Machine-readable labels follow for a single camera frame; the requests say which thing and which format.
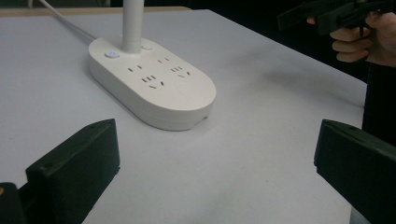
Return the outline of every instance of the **white cable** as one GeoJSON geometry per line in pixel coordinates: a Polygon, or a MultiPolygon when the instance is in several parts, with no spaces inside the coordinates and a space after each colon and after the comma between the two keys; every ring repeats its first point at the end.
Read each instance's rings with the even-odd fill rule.
{"type": "Polygon", "coordinates": [[[88,37],[92,38],[92,39],[96,39],[97,37],[95,35],[90,34],[89,32],[79,28],[77,25],[75,25],[73,22],[71,22],[70,20],[68,20],[65,16],[63,16],[58,10],[56,10],[55,8],[53,8],[49,3],[47,3],[45,0],[40,0],[40,2],[47,7],[49,10],[51,10],[53,13],[55,13],[62,21],[64,21],[65,23],[67,23],[68,25],[70,25],[71,27],[75,28],[76,30],[82,32],[83,34],[87,35],[88,37]]]}

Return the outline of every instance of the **white pole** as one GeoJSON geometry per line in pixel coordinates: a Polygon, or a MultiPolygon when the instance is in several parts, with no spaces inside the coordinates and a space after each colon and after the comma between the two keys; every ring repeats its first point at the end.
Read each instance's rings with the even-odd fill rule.
{"type": "Polygon", "coordinates": [[[124,0],[122,19],[122,50],[138,54],[141,49],[145,0],[124,0]]]}

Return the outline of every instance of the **white table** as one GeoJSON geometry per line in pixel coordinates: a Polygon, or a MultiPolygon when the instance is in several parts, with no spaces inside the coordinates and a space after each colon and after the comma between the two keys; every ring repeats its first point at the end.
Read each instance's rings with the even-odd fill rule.
{"type": "MultiPolygon", "coordinates": [[[[121,33],[121,14],[69,18],[98,36],[121,33]]],[[[206,120],[168,132],[91,77],[91,40],[57,19],[0,18],[0,31],[0,182],[21,187],[34,161],[114,118],[120,172],[86,224],[349,222],[350,204],[313,161],[323,119],[361,126],[363,82],[210,10],[146,12],[143,37],[218,91],[206,120]]]]}

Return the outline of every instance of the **power button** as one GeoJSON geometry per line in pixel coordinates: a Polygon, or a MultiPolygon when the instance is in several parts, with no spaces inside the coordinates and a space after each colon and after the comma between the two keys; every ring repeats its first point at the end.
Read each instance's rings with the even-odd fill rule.
{"type": "Polygon", "coordinates": [[[107,57],[109,59],[116,59],[116,58],[119,58],[120,55],[115,50],[110,50],[105,53],[105,57],[107,57]]]}

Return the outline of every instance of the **white power strip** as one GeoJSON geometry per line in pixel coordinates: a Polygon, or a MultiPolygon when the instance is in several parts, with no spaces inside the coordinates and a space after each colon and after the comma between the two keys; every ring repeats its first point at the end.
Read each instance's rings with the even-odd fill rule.
{"type": "Polygon", "coordinates": [[[155,42],[141,39],[140,53],[122,50],[120,35],[89,46],[92,76],[147,124],[170,131],[205,119],[216,87],[203,72],[155,42]]]}

